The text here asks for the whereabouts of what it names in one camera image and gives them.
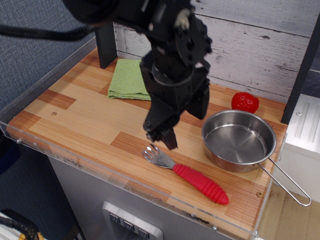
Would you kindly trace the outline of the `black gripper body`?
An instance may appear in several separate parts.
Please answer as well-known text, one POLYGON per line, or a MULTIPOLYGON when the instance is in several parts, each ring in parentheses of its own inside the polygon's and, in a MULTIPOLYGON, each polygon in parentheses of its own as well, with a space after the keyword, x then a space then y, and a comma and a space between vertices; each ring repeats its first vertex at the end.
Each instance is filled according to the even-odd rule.
POLYGON ((196 92, 201 86, 209 87, 210 64, 202 59, 202 67, 193 68, 186 77, 169 78, 156 68, 152 52, 142 59, 140 70, 145 88, 151 97, 151 107, 143 124, 147 128, 169 128, 175 126, 185 111, 186 88, 196 92))

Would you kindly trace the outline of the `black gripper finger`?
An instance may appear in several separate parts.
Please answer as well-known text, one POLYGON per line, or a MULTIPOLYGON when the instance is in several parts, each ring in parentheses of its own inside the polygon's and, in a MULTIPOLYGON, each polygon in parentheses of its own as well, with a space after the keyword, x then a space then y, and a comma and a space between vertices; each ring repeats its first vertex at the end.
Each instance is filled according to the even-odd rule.
POLYGON ((168 150, 173 150, 178 147, 176 135, 173 127, 169 128, 147 128, 146 136, 152 142, 163 142, 168 150))
POLYGON ((206 114, 210 98, 208 86, 201 86, 196 92, 190 87, 185 89, 186 104, 184 110, 194 117, 202 120, 206 114))

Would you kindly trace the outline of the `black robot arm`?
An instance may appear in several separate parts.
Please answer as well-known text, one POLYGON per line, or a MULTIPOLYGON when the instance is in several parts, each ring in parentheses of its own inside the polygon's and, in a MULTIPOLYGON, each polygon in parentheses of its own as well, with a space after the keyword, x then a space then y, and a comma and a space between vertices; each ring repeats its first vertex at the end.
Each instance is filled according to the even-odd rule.
POLYGON ((203 119, 209 103, 212 39, 188 0, 66 0, 70 13, 91 27, 115 22, 146 36, 151 51, 140 70, 151 107, 147 138, 177 147, 174 126, 183 112, 203 119))

